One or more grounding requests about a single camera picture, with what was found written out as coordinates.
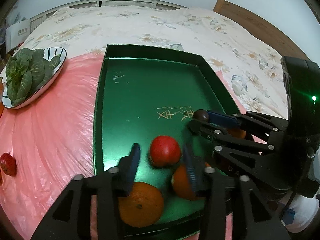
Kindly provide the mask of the dark purple plum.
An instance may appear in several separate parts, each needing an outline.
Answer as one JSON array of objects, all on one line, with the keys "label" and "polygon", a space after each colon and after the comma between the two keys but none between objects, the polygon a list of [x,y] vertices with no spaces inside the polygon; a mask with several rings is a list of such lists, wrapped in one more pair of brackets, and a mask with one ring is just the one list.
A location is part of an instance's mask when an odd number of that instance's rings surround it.
[{"label": "dark purple plum", "polygon": [[201,120],[201,121],[208,121],[209,114],[204,109],[198,109],[193,113],[193,119]]}]

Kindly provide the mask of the small orange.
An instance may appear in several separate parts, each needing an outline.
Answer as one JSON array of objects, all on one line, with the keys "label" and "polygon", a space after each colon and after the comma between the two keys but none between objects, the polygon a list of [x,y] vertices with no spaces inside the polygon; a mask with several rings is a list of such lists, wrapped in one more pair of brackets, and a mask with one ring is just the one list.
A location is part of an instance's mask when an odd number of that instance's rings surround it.
[{"label": "small orange", "polygon": [[235,138],[245,139],[246,131],[238,128],[227,128],[228,134]]}]

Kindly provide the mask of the large orange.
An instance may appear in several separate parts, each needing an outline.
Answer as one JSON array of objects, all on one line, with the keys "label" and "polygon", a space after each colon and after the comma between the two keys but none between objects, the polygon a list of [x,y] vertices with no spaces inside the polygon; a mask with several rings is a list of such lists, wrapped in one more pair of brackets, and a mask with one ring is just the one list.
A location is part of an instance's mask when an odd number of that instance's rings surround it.
[{"label": "large orange", "polygon": [[178,197],[196,201],[199,197],[192,191],[187,170],[184,164],[181,164],[171,177],[171,185]]},{"label": "large orange", "polygon": [[155,224],[164,210],[164,198],[156,187],[134,182],[127,197],[119,197],[121,220],[130,226],[143,228]]}]

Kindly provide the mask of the red apple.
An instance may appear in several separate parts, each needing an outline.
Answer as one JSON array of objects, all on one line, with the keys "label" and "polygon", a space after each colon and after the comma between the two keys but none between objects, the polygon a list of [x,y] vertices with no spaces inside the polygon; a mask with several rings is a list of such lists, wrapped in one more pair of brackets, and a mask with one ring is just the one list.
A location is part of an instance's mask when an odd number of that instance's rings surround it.
[{"label": "red apple", "polygon": [[170,136],[160,135],[153,139],[149,149],[149,159],[155,167],[175,165],[180,161],[181,149]]},{"label": "red apple", "polygon": [[17,164],[16,159],[10,153],[3,153],[0,158],[2,171],[9,176],[16,176]]}]

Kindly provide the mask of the floral bed quilt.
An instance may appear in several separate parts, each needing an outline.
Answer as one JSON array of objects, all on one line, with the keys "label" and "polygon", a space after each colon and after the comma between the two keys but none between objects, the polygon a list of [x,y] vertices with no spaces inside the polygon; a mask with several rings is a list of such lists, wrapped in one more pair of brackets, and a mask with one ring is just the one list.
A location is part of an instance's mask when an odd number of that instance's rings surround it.
[{"label": "floral bed quilt", "polygon": [[201,55],[241,109],[287,118],[280,54],[233,20],[200,8],[61,8],[25,40],[29,49],[63,47],[70,57],[139,44]]}]

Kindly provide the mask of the green tray box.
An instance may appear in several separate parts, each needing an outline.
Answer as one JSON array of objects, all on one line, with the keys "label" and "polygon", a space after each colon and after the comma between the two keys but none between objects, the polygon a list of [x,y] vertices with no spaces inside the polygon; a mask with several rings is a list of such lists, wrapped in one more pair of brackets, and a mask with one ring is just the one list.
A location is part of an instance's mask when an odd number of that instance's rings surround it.
[{"label": "green tray box", "polygon": [[213,143],[186,134],[198,109],[239,112],[203,57],[160,47],[107,46],[94,108],[94,172],[116,166],[138,143],[141,157],[135,180],[159,189],[165,204],[156,224],[144,228],[123,224],[125,239],[183,239],[200,229],[204,201],[176,195],[171,185],[176,165],[157,168],[149,161],[151,142],[159,135],[173,137],[180,145],[192,143],[196,155],[211,161]]}]

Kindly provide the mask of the pink plastic sheet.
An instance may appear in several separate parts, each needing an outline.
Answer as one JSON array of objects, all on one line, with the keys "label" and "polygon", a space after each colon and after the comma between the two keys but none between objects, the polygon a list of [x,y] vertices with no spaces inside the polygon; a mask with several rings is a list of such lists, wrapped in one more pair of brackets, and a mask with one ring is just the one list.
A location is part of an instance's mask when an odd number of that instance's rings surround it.
[{"label": "pink plastic sheet", "polygon": [[17,175],[3,176],[1,206],[23,239],[76,174],[94,172],[93,121],[103,54],[68,59],[58,78],[33,103],[1,116],[1,152],[16,159]]}]

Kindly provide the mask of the wooden headboard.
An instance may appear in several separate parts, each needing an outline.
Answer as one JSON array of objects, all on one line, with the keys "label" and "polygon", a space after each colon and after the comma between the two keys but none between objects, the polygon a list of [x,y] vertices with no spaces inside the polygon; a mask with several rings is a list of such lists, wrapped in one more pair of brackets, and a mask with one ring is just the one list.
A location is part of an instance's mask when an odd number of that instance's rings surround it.
[{"label": "wooden headboard", "polygon": [[255,13],[225,0],[217,0],[214,12],[233,20],[282,56],[308,60],[307,55],[281,30]]}]

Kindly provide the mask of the orange rimmed white plate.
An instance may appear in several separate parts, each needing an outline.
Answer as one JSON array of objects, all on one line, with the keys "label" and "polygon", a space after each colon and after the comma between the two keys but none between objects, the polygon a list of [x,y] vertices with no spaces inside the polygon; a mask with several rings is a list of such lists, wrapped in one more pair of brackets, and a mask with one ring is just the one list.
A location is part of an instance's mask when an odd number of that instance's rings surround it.
[{"label": "orange rimmed white plate", "polygon": [[2,113],[3,113],[3,110],[4,110],[3,92],[4,92],[3,77],[0,77],[0,117],[2,116]]}]

